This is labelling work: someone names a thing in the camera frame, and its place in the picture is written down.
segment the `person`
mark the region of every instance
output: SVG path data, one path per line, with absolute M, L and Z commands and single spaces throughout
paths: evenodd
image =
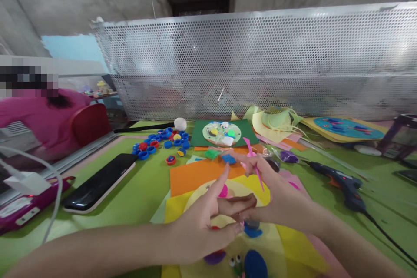
M 263 157 L 230 154 L 246 164 L 246 175 L 258 167 L 271 192 L 268 205 L 256 207 L 253 194 L 218 198 L 228 177 L 227 164 L 217 181 L 176 221 L 103 227 L 66 235 L 36 249 L 5 277 L 113 277 L 151 265 L 190 264 L 229 245 L 243 231 L 241 222 L 249 218 L 314 234 L 351 277 L 407 277 L 339 218 L 288 184 Z M 213 231 L 210 218 L 218 214 L 231 216 L 236 222 Z
M 48 90 L 48 97 L 41 97 L 39 90 L 19 90 L 18 94 L 0 101 L 0 128 L 22 122 L 41 143 L 29 153 L 45 161 L 62 159 L 79 149 L 70 119 L 90 105 L 88 96 L 70 89 Z M 20 156 L 5 161 L 20 170 L 35 164 Z

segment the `red chair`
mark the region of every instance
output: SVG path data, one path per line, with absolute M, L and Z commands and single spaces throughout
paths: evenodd
M 112 132 L 104 104 L 93 104 L 76 112 L 70 121 L 73 134 L 82 148 Z

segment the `perforated metal sheet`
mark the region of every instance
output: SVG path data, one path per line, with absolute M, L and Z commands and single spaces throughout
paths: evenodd
M 367 120 L 417 111 L 417 3 L 136 20 L 93 29 L 132 120 L 228 118 L 252 103 Z

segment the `glue gun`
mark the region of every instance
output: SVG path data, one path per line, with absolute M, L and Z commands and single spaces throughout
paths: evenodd
M 344 205 L 348 209 L 361 213 L 366 211 L 365 202 L 357 192 L 357 189 L 362 186 L 362 181 L 360 179 L 345 175 L 338 170 L 320 163 L 305 161 L 303 159 L 302 161 L 310 165 L 310 167 L 319 174 L 329 177 L 329 183 L 342 190 L 344 195 Z

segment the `pom pom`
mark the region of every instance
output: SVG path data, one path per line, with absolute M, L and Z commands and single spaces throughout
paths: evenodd
M 184 118 L 179 117 L 179 118 L 175 119 L 174 127 L 178 131 L 184 131 L 184 130 L 187 129 L 187 121 Z

